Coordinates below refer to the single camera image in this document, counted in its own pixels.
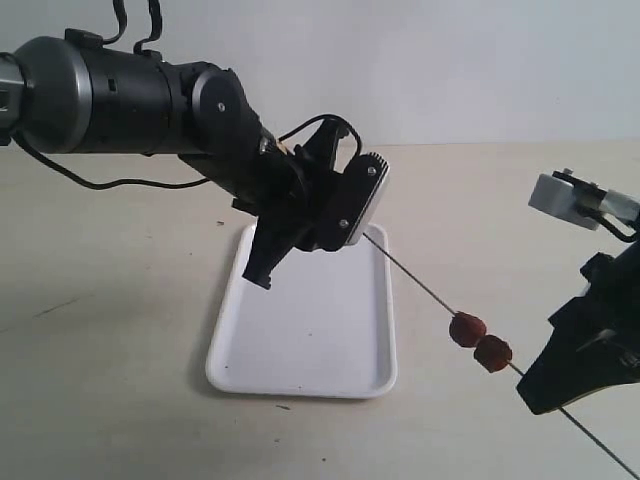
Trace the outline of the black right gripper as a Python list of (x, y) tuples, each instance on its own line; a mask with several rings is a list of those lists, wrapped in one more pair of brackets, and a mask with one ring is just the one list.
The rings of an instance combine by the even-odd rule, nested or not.
[(553, 331), (517, 392), (535, 415), (639, 381), (639, 254), (594, 255), (586, 290), (550, 318)]

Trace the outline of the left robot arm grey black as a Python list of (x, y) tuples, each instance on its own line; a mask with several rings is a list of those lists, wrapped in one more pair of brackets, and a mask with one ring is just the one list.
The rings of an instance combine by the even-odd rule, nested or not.
[(310, 150), (287, 150), (229, 70), (38, 37), (1, 57), (1, 139), (36, 156), (175, 155), (254, 216), (244, 277), (269, 288), (293, 249), (335, 251), (349, 227), (330, 216), (342, 130), (324, 120)]

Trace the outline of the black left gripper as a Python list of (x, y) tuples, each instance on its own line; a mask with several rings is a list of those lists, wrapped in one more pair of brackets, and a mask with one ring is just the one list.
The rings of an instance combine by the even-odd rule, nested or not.
[[(284, 141), (305, 128), (320, 126), (302, 145), (292, 150)], [(313, 251), (318, 248), (316, 225), (331, 195), (339, 174), (334, 170), (339, 142), (350, 134), (344, 119), (309, 119), (278, 140), (261, 147), (282, 162), (284, 178), (267, 173), (271, 190), (254, 199), (233, 199), (232, 207), (257, 218), (256, 233), (243, 278), (263, 288), (271, 288), (271, 274), (294, 248)]]

